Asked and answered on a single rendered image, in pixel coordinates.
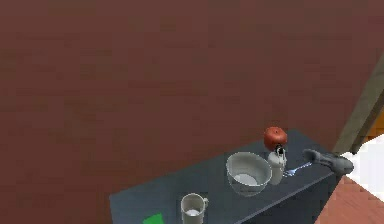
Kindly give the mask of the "grey bowl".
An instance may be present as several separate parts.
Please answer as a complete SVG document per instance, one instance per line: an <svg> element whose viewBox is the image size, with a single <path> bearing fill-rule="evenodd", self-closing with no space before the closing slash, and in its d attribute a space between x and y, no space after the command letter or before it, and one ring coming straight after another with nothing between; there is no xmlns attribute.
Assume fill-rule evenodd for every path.
<svg viewBox="0 0 384 224"><path fill-rule="evenodd" d="M237 152L226 161L227 178L232 189L244 197L262 192L272 177L269 163L251 152Z"/></svg>

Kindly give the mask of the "green flat object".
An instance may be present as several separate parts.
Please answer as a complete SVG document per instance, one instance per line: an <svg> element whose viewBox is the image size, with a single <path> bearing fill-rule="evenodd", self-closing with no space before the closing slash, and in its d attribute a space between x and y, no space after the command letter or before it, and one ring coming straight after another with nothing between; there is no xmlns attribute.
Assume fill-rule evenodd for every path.
<svg viewBox="0 0 384 224"><path fill-rule="evenodd" d="M142 224L165 224L161 213L151 215L142 221Z"/></svg>

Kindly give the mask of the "grey mug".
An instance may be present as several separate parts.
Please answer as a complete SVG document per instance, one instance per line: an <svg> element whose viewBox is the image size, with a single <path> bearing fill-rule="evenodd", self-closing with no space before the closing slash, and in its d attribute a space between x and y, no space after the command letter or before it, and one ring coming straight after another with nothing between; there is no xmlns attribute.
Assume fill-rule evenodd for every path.
<svg viewBox="0 0 384 224"><path fill-rule="evenodd" d="M185 195L180 204L183 224L203 224L208 204L209 200L199 194Z"/></svg>

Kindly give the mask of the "dark grey table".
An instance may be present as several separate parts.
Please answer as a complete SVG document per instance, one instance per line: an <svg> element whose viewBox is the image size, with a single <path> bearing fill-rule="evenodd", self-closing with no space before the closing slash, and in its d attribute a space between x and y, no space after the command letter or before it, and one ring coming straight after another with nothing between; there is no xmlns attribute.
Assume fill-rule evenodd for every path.
<svg viewBox="0 0 384 224"><path fill-rule="evenodd" d="M314 224L340 177L312 165L268 185L253 197L233 191L225 164L228 152L109 197L113 224L142 224L161 214L165 224L182 224L180 201L189 193L209 200L204 224Z"/></svg>

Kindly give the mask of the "silver fork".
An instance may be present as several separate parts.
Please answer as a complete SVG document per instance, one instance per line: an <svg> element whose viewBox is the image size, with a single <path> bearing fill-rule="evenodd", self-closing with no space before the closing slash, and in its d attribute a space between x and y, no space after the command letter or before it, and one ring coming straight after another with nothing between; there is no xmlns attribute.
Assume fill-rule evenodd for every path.
<svg viewBox="0 0 384 224"><path fill-rule="evenodd" d="M303 169L303 168L306 168L306 167L309 167L311 166L312 163L311 162L307 162L299 167L296 167L294 169L290 169L290 170L285 170L283 172L283 176L284 177L291 177L291 176L295 176L295 174L300 170L300 169Z"/></svg>

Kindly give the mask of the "red apple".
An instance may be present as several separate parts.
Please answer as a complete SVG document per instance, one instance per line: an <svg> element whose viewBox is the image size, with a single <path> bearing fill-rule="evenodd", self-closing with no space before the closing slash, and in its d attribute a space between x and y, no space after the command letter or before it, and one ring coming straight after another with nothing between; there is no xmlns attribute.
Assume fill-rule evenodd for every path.
<svg viewBox="0 0 384 224"><path fill-rule="evenodd" d="M287 141L287 134L280 127L268 127L264 132L264 145L270 151L273 151L278 144L285 145Z"/></svg>

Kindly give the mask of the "white soap bottle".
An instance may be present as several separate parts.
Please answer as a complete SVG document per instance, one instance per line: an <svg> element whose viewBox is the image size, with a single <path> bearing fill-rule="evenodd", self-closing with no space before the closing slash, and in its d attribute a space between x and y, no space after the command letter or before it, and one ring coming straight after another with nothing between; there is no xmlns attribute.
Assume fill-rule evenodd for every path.
<svg viewBox="0 0 384 224"><path fill-rule="evenodd" d="M268 155L268 163L272 170L272 177L270 179L271 185L277 185L281 182L286 162L287 159L284 147L282 145L277 145Z"/></svg>

